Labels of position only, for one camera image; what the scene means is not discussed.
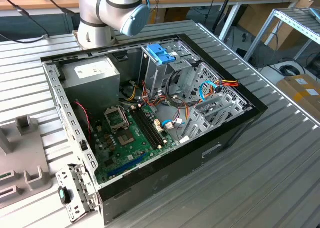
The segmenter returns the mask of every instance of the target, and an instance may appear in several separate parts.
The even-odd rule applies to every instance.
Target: yellow cable
[[[134,99],[134,97],[135,97],[135,95],[136,95],[136,88],[137,88],[137,86],[135,85],[131,97],[127,99],[128,101]]]
[[[225,81],[225,82],[233,82],[233,83],[236,83],[238,82],[237,80],[225,80],[225,79],[222,79],[222,81]]]

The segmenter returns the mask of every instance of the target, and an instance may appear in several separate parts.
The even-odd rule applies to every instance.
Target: metal shelving rack
[[[246,53],[244,60],[249,60],[255,49],[258,47],[258,44],[265,31],[268,29],[269,25],[275,17],[279,18],[280,21],[275,26],[272,33],[277,33],[281,24],[285,22],[309,38],[306,44],[296,54],[294,59],[297,59],[312,41],[320,44],[320,23],[314,16],[310,14],[309,8],[273,9],[263,27],[261,28],[260,32],[253,41],[248,52]],[[268,45],[274,36],[274,34],[271,34],[266,40],[265,44]]]

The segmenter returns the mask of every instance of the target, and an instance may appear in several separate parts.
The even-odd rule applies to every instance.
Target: metal bracket
[[[56,177],[59,186],[70,196],[70,201],[62,204],[66,205],[71,222],[81,219],[99,205],[94,184],[83,164],[68,165],[60,170]]]

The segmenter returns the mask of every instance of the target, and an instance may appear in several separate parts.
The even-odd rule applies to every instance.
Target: aluminum table surface
[[[129,210],[109,227],[316,227],[320,221],[317,122],[201,24],[146,26],[133,38],[186,33],[269,109],[237,143]],[[0,43],[0,123],[31,114],[40,123],[53,180],[47,191],[0,210],[1,227],[102,227],[98,212],[71,224],[55,173],[76,162],[49,92],[42,56],[79,50],[73,35]]]

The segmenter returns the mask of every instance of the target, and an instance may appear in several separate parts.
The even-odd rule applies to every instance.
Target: motherboard
[[[161,128],[151,107],[111,107],[93,125],[99,184],[171,150],[177,144]]]

